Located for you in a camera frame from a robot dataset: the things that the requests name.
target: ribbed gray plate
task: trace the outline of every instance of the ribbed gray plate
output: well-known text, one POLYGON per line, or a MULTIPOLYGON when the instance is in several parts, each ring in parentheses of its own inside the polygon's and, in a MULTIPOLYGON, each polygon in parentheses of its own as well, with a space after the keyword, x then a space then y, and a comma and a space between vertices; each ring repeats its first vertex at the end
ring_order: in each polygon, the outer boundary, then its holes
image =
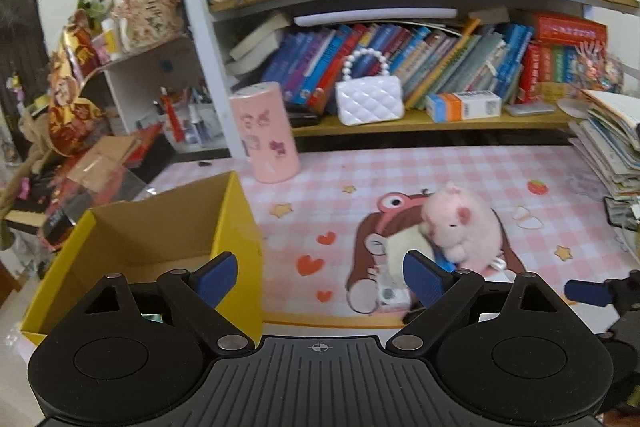
MULTIPOLYGON (((258 352, 216 363, 190 399, 136 427, 499 425, 453 401, 422 362, 392 357, 373 338, 268 337, 258 352)), ((600 423, 584 418, 564 425, 600 423)), ((66 424, 50 420, 42 427, 66 424)))

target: pearl handle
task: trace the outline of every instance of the pearl handle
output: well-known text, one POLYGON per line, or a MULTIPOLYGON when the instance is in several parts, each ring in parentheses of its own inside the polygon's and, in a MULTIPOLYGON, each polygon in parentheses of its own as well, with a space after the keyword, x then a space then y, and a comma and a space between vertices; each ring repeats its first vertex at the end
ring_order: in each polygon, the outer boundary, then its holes
POLYGON ((362 50, 356 50, 347 58, 344 59, 344 67, 342 68, 342 79, 351 80, 351 68, 356 58, 362 57, 362 55, 373 55, 380 62, 380 76, 389 76, 389 64, 386 61, 385 55, 373 48, 364 48, 362 50))

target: metal screw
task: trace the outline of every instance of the metal screw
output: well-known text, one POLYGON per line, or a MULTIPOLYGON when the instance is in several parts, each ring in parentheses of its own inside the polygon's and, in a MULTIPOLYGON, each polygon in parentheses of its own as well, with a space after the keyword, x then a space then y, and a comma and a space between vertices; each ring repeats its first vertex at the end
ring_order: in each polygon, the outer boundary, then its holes
POLYGON ((225 335, 218 339, 218 347, 226 349, 227 351, 244 349, 248 344, 249 341, 242 335, 225 335))
POLYGON ((420 337, 416 337, 415 335, 400 335, 393 339, 392 344, 403 351, 415 351, 416 349, 420 349, 424 342, 420 337))

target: white shelf post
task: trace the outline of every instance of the white shelf post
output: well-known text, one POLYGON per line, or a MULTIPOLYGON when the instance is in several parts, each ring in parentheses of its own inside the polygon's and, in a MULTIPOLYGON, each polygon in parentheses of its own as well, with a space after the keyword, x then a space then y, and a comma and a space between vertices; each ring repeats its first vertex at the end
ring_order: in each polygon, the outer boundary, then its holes
POLYGON ((213 105, 216 108, 222 131, 225 135, 226 146, 233 158, 244 158, 246 152, 240 139, 238 128, 234 123, 229 104, 230 84, 234 79, 225 71, 225 65, 220 54, 220 47, 213 29, 209 4, 207 0, 183 0, 191 25, 191 33, 196 47, 202 73, 207 88, 211 93, 213 105))

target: stack of papers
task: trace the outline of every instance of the stack of papers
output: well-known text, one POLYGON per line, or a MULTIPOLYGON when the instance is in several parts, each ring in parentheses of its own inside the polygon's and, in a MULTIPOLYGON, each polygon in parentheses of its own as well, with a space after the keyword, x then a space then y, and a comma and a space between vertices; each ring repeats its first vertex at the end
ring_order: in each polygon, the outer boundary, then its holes
POLYGON ((618 201, 640 196, 640 100, 624 94, 585 90, 593 102, 589 120, 572 123, 575 145, 618 201))

